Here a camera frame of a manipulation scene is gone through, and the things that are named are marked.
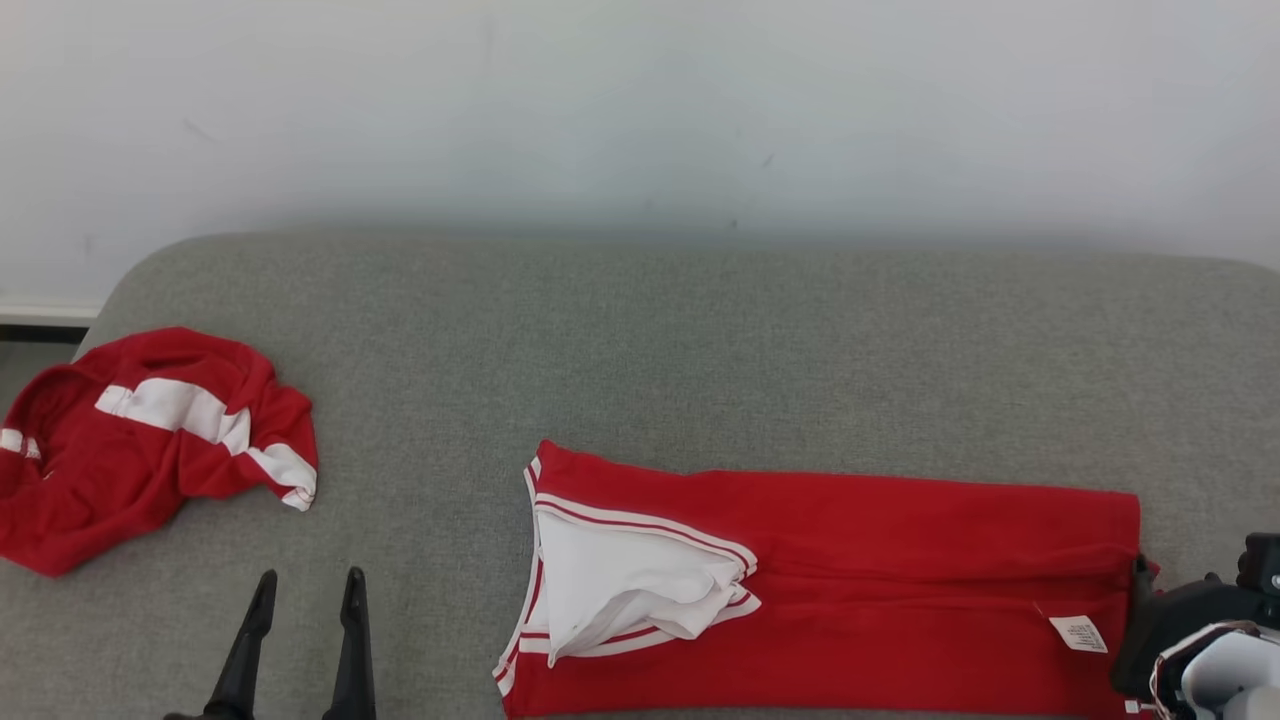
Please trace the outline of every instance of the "white label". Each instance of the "white label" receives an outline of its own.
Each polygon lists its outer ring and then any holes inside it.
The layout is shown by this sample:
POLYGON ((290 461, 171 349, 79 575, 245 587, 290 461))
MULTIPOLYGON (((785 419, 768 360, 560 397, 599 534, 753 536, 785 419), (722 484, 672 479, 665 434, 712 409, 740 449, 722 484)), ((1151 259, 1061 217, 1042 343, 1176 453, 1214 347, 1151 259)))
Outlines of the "white label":
POLYGON ((1053 624, 1057 634, 1062 635, 1062 642, 1066 643, 1066 647, 1082 652, 1107 651, 1107 643, 1103 642, 1102 634, 1093 625, 1093 620, 1089 620, 1084 615, 1050 618, 1048 621, 1053 624))

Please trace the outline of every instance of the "gray cushion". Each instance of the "gray cushion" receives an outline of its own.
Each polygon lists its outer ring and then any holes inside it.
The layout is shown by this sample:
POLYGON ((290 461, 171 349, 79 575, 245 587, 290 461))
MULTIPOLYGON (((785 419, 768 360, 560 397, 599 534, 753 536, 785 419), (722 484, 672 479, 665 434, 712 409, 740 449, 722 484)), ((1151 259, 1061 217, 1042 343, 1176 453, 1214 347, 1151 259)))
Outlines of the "gray cushion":
POLYGON ((316 503, 193 501, 65 578, 0 566, 5 716, 198 711, 275 568, 260 716, 319 717, 351 564, 383 716, 500 716, 543 437, 677 471, 1135 492, 1165 585, 1234 575, 1280 516, 1280 282, 1236 263, 221 237, 129 273, 86 347, 170 324, 256 346, 315 401, 316 503))

